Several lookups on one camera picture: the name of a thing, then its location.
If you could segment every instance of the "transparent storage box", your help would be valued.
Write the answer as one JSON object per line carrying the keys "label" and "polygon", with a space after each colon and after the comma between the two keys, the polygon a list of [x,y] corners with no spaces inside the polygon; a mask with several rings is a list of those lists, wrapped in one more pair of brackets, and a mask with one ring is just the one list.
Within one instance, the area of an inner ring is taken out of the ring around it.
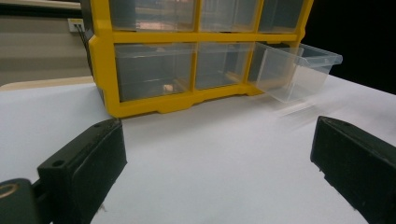
{"label": "transparent storage box", "polygon": [[195,44],[116,45],[120,100],[187,91]]}
{"label": "transparent storage box", "polygon": [[281,102],[317,93],[341,55],[301,44],[275,49],[256,43],[248,80]]}
{"label": "transparent storage box", "polygon": [[203,0],[200,31],[253,32],[259,0]]}
{"label": "transparent storage box", "polygon": [[304,0],[265,0],[259,32],[268,34],[294,33]]}
{"label": "transparent storage box", "polygon": [[110,0],[115,30],[189,32],[195,0]]}
{"label": "transparent storage box", "polygon": [[204,42],[198,46],[196,89],[240,83],[253,43]]}

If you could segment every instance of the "electrical outlet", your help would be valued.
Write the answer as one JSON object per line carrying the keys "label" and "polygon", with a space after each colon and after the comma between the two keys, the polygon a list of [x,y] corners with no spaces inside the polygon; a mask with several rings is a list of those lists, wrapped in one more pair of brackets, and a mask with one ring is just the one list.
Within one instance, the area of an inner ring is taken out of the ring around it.
{"label": "electrical outlet", "polygon": [[78,32],[78,29],[75,25],[80,26],[82,32],[85,31],[84,22],[82,19],[67,19],[67,21],[69,22],[69,31],[70,32],[72,32],[72,33]]}

